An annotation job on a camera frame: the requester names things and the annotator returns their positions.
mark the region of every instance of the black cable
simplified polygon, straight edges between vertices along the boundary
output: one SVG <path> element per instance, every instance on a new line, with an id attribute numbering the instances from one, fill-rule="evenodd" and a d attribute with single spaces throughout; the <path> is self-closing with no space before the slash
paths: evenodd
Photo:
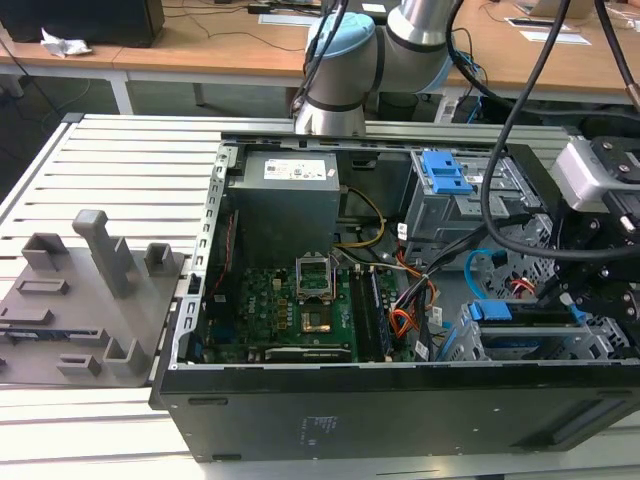
<path id="1" fill-rule="evenodd" d="M 633 80 L 633 75 L 631 74 L 631 70 L 629 70 L 627 60 L 624 58 L 624 53 L 622 52 L 622 48 L 618 42 L 618 37 L 616 36 L 616 32 L 613 30 L 613 25 L 611 25 L 611 20 L 607 13 L 607 7 L 604 5 L 604 0 L 595 0 L 595 5 L 596 13 L 598 14 L 598 18 L 602 24 L 602 30 L 604 30 L 604 36 L 607 38 L 607 42 L 609 42 L 609 48 L 611 49 L 613 58 L 616 61 L 618 70 L 620 70 L 622 80 L 624 80 L 624 84 L 627 87 L 633 85 L 636 82 Z"/>
<path id="2" fill-rule="evenodd" d="M 333 38 L 336 36 L 336 33 L 338 33 L 338 29 L 340 28 L 340 24 L 342 23 L 342 18 L 344 17 L 344 14 L 347 11 L 347 7 L 349 6 L 349 0 L 335 0 L 333 3 L 333 7 L 335 7 L 336 4 L 339 4 L 340 8 L 338 10 L 338 13 L 336 14 L 331 31 L 329 32 L 329 35 L 327 36 L 327 39 L 325 40 L 324 45 L 322 46 L 322 50 L 320 50 L 320 53 L 318 54 L 317 58 L 315 58 L 315 60 L 311 60 L 312 64 L 311 64 L 311 68 L 309 69 L 309 72 L 308 73 L 305 72 L 306 73 L 305 79 L 302 82 L 302 85 L 300 85 L 300 88 L 298 88 L 298 91 L 296 92 L 295 96 L 293 97 L 293 101 L 291 102 L 292 103 L 291 112 L 293 112 L 293 109 L 298 99 L 299 98 L 304 99 L 307 96 L 307 91 L 309 90 L 309 88 L 311 87 L 311 84 L 313 83 L 316 73 L 318 72 L 318 68 L 320 68 L 320 63 L 322 62 L 322 59 L 325 53 L 327 53 L 327 50 L 329 49 L 329 46 L 331 45 Z M 328 15 L 326 15 L 325 17 L 322 17 L 322 20 L 318 27 L 318 33 L 316 37 L 314 37 L 314 39 L 312 40 L 312 42 L 315 42 L 316 47 L 313 48 L 313 55 L 311 56 L 311 58 L 313 58 L 313 56 L 315 55 L 315 49 L 317 48 L 317 44 L 319 43 L 319 39 L 322 34 L 324 25 L 327 19 L 329 18 L 329 16 L 331 15 L 331 10 L 329 11 Z"/>
<path id="3" fill-rule="evenodd" d="M 192 14 L 188 14 L 187 15 L 189 18 L 191 18 L 191 20 L 201 29 L 203 30 L 206 34 L 207 34 L 207 38 L 213 38 L 213 37 L 218 37 L 218 36 L 222 36 L 222 35 L 247 35 L 251 38 L 255 38 L 256 40 L 261 41 L 262 43 L 265 43 L 267 45 L 269 45 L 270 47 L 273 48 L 277 48 L 278 50 L 284 50 L 285 52 L 299 52 L 301 50 L 304 50 L 303 48 L 286 48 L 286 47 L 281 47 L 280 45 L 276 45 L 274 43 L 271 43 L 267 40 L 265 40 L 264 38 L 260 38 L 256 35 L 254 35 L 253 33 L 249 33 L 249 32 L 217 32 L 217 33 L 209 33 L 209 30 L 207 30 L 200 22 L 198 22 L 193 16 Z"/>
<path id="4" fill-rule="evenodd" d="M 58 115 L 58 117 L 60 117 L 60 119 L 62 119 L 62 115 L 60 114 L 60 111 L 56 108 L 56 106 L 53 104 L 53 102 L 51 101 L 51 99 L 47 96 L 46 93 L 44 93 L 44 90 L 42 90 L 42 88 L 40 88 L 40 85 L 38 85 L 38 83 L 36 82 L 36 79 L 31 76 L 29 74 L 29 72 L 27 72 L 24 67 L 20 64 L 20 62 L 18 62 L 18 59 L 16 57 L 13 56 L 13 53 L 11 53 L 11 51 L 9 50 L 9 48 L 7 48 L 7 45 L 4 43 L 4 40 L 2 40 L 2 38 L 0 37 L 0 44 L 2 44 L 2 48 L 4 48 L 5 52 L 7 52 L 9 54 L 9 56 L 11 57 L 11 60 L 13 60 L 13 63 L 16 64 L 16 66 L 22 70 L 22 73 L 24 73 L 24 75 L 31 79 L 31 82 L 33 83 L 33 86 L 36 87 L 36 89 L 40 92 L 40 95 L 42 95 L 44 97 L 44 99 L 47 101 L 47 103 L 51 106 L 51 108 L 53 109 L 54 112 L 56 112 L 56 115 Z"/>
<path id="5" fill-rule="evenodd" d="M 416 319 L 418 320 L 418 326 L 420 327 L 420 331 L 418 332 L 418 341 L 422 343 L 425 347 L 427 347 L 427 358 L 422 358 L 422 356 L 418 355 L 416 357 L 417 361 L 431 361 L 434 358 L 434 347 L 433 337 L 431 335 L 431 331 L 429 330 L 429 320 L 424 314 L 424 307 L 426 303 L 427 289 L 423 288 L 418 297 L 416 299 Z"/>
<path id="6" fill-rule="evenodd" d="M 516 117 L 522 111 L 522 107 L 527 101 L 527 97 L 531 93 L 531 90 L 533 90 L 536 80 L 540 76 L 545 63 L 549 58 L 549 54 L 553 49 L 553 45 L 556 41 L 556 38 L 558 37 L 558 33 L 562 28 L 562 23 L 564 22 L 567 10 L 569 9 L 570 1 L 571 0 L 561 0 L 560 7 L 558 8 L 558 15 L 553 22 L 551 30 L 549 31 L 549 36 L 547 37 L 547 41 L 542 48 L 542 52 L 540 52 L 540 57 L 533 67 L 531 75 L 529 76 L 529 79 L 527 80 L 527 83 L 522 90 L 520 97 L 518 97 L 515 106 L 509 113 L 507 121 L 505 122 L 505 125 L 502 128 L 500 135 L 498 136 L 493 151 L 491 152 L 491 157 L 489 158 L 489 162 L 487 163 L 487 168 L 482 180 L 482 188 L 480 191 L 480 207 L 482 210 L 482 219 L 485 222 L 489 235 L 491 235 L 491 237 L 499 245 L 508 248 L 509 250 L 513 250 L 514 252 L 523 253 L 525 255 L 573 262 L 606 262 L 611 260 L 622 260 L 625 258 L 638 257 L 640 256 L 640 246 L 637 245 L 602 250 L 554 250 L 550 248 L 532 247 L 503 237 L 500 233 L 500 230 L 498 230 L 496 224 L 494 223 L 493 218 L 491 217 L 489 196 L 491 193 L 491 179 L 493 178 L 493 172 L 495 171 L 496 165 L 498 164 L 498 160 L 500 159 L 500 155 L 502 154 L 504 145 L 507 142 L 507 137 L 509 136 L 511 129 L 513 128 Z"/>
<path id="7" fill-rule="evenodd" d="M 447 19 L 446 31 L 445 31 L 445 40 L 447 45 L 447 52 L 453 61 L 453 64 L 460 71 L 462 76 L 473 85 L 480 93 L 494 102 L 502 105 L 505 108 L 511 109 L 514 106 L 514 103 L 506 98 L 502 98 L 501 96 L 495 94 L 488 87 L 483 85 L 478 79 L 475 78 L 472 72 L 469 71 L 467 62 L 462 58 L 461 55 L 458 54 L 455 47 L 453 46 L 453 23 L 460 11 L 460 7 L 464 0 L 456 0 L 456 3 L 453 5 L 451 9 L 451 13 L 449 14 L 449 18 Z M 529 113 L 532 115 L 537 115 L 540 117 L 606 117 L 606 118 L 622 118 L 625 120 L 630 120 L 632 122 L 640 122 L 640 115 L 631 115 L 627 113 L 617 113 L 617 112 L 606 112 L 606 111 L 598 111 L 598 110 L 539 110 L 534 108 L 520 108 L 520 111 L 524 113 Z"/>
<path id="8" fill-rule="evenodd" d="M 498 228 L 511 227 L 514 225 L 523 225 L 531 220 L 532 216 L 528 213 L 522 213 L 513 215 L 509 218 L 500 218 L 496 220 L 496 226 Z M 452 262 L 458 255 L 467 250 L 475 248 L 478 243 L 488 234 L 487 226 L 485 224 L 480 225 L 476 229 L 467 233 L 466 235 L 454 240 L 449 245 L 444 247 L 436 257 L 431 260 L 431 263 L 425 268 L 426 272 L 432 272 L 434 269 L 442 268 L 447 263 Z"/>

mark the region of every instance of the green motherboard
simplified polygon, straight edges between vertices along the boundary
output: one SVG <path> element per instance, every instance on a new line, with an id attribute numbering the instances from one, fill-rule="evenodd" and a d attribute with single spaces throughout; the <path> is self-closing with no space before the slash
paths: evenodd
<path id="1" fill-rule="evenodd" d="M 282 347 L 340 350 L 358 362 L 357 322 L 352 309 L 350 271 L 337 268 L 333 278 L 311 272 L 301 279 L 303 288 L 330 288 L 330 298 L 297 296 L 296 271 L 291 269 L 247 269 L 239 279 L 233 311 L 210 311 L 204 338 L 207 363 L 261 362 L 265 350 Z M 391 271 L 377 275 L 380 298 L 388 311 L 396 299 Z"/>

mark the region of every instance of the red wire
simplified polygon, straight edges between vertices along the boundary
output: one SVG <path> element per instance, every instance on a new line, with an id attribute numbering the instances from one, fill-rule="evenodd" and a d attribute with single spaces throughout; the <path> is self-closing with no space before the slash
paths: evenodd
<path id="1" fill-rule="evenodd" d="M 231 261 L 231 227 L 233 227 L 233 215 L 229 217 L 229 228 L 227 229 L 227 257 L 225 258 L 225 261 L 224 261 L 224 269 L 222 270 L 220 277 L 218 277 L 218 281 L 213 287 L 213 292 L 218 290 L 218 287 L 220 286 L 220 284 L 222 283 L 222 280 L 224 279 L 224 274 L 227 273 L 227 269 L 229 268 L 229 262 Z"/>

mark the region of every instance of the blue cable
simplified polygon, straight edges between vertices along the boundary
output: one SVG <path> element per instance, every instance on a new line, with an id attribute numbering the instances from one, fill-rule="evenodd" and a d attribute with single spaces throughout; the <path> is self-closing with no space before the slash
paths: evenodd
<path id="1" fill-rule="evenodd" d="M 491 255 L 492 253 L 493 251 L 487 248 L 473 250 L 467 257 L 467 261 L 464 262 L 464 279 L 466 280 L 469 289 L 476 297 L 480 299 L 487 298 L 487 295 L 482 291 L 480 287 L 476 285 L 476 282 L 473 280 L 473 276 L 471 275 L 471 262 L 473 262 L 473 259 L 476 255 Z"/>
<path id="2" fill-rule="evenodd" d="M 475 76 L 475 74 L 479 72 L 480 65 L 478 65 L 473 60 L 471 60 L 471 57 L 467 53 L 461 52 L 460 50 L 457 50 L 457 52 L 464 59 L 464 61 L 469 64 L 469 66 L 471 67 L 471 71 Z M 482 97 L 478 95 L 478 102 L 476 103 L 475 108 L 469 115 L 469 118 L 467 119 L 467 123 L 471 123 L 473 121 L 473 117 L 475 117 L 476 113 L 478 112 L 478 109 L 481 107 L 482 107 Z"/>
<path id="3" fill-rule="evenodd" d="M 467 119 L 467 124 L 473 122 L 473 118 L 476 116 L 478 109 L 482 107 L 482 97 L 478 97 L 478 101 L 476 102 L 475 108 L 471 111 L 469 118 Z"/>

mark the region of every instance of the yellow cable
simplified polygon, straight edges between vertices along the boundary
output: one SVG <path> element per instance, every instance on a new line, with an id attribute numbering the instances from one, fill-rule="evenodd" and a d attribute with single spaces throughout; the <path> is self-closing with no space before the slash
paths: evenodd
<path id="1" fill-rule="evenodd" d="M 357 188 L 347 187 L 347 190 L 356 192 L 358 195 L 360 195 L 362 198 L 365 199 L 365 202 L 368 203 L 371 208 L 373 208 L 376 211 L 376 213 L 378 214 L 378 218 L 380 219 L 380 229 L 378 230 L 378 234 L 371 240 L 366 240 L 364 242 L 334 243 L 333 245 L 334 247 L 344 247 L 344 248 L 363 248 L 363 247 L 368 247 L 369 245 L 373 245 L 382 238 L 382 235 L 384 235 L 385 220 L 384 220 L 384 217 L 382 216 L 382 212 L 369 197 L 367 197 L 364 193 L 362 193 Z"/>

